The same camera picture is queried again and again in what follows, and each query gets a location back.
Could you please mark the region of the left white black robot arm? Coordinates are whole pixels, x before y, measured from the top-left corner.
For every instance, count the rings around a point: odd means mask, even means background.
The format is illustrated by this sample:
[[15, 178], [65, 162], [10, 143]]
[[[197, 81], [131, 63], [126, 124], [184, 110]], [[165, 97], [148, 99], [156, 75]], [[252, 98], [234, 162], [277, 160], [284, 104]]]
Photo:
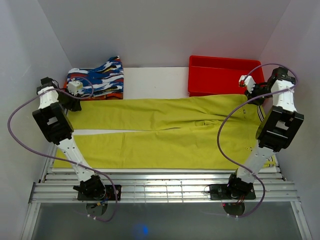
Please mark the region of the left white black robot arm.
[[58, 86], [54, 80], [45, 77], [36, 89], [39, 107], [32, 116], [46, 140], [54, 143], [72, 161], [72, 168], [77, 176], [79, 185], [73, 187], [89, 199], [101, 200], [106, 195], [106, 187], [101, 178], [91, 170], [81, 154], [73, 137], [74, 129], [59, 103]]

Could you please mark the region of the yellow-green trousers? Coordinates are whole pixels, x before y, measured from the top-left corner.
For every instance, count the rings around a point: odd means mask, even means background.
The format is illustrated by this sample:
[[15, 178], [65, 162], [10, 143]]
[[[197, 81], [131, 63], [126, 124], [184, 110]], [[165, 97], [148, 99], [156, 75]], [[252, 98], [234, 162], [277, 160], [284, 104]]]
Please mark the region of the yellow-green trousers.
[[261, 106], [238, 94], [84, 101], [67, 114], [95, 169], [234, 170], [256, 145]]

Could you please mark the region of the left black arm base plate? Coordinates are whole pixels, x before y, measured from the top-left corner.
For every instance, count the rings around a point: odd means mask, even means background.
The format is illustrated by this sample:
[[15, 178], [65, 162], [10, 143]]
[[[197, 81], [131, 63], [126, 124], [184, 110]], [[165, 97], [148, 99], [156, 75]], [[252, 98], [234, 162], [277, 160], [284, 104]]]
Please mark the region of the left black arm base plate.
[[117, 194], [117, 200], [120, 201], [121, 200], [121, 194], [122, 194], [122, 185], [120, 184], [116, 184], [115, 185], [115, 191], [112, 187], [112, 185], [105, 185], [105, 194], [103, 197], [98, 197], [98, 198], [94, 198], [94, 197], [88, 197], [85, 196], [82, 193], [78, 193], [77, 194], [77, 200], [78, 201], [115, 201], [116, 200], [116, 195], [115, 192]]

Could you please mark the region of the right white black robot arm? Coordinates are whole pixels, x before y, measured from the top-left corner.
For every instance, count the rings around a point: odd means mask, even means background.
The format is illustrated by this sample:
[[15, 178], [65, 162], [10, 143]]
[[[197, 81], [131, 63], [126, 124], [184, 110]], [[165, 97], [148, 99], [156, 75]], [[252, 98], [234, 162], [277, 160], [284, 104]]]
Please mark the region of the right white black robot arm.
[[244, 166], [229, 177], [225, 191], [230, 198], [244, 198], [253, 193], [255, 175], [269, 158], [286, 149], [298, 132], [304, 115], [298, 113], [294, 104], [293, 87], [296, 83], [296, 78], [282, 66], [272, 71], [267, 82], [256, 83], [252, 76], [240, 77], [239, 85], [246, 88], [244, 94], [252, 104], [261, 106], [272, 93], [273, 105], [257, 129], [256, 147]]

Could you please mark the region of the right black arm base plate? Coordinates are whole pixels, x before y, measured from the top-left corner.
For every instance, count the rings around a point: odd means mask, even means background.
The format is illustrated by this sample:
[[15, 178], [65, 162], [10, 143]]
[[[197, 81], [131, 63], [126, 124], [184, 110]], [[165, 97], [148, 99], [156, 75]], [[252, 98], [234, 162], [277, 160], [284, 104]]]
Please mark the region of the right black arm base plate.
[[227, 184], [211, 184], [209, 187], [209, 194], [211, 200], [255, 200], [256, 194], [254, 189], [249, 192], [244, 192], [234, 189]]

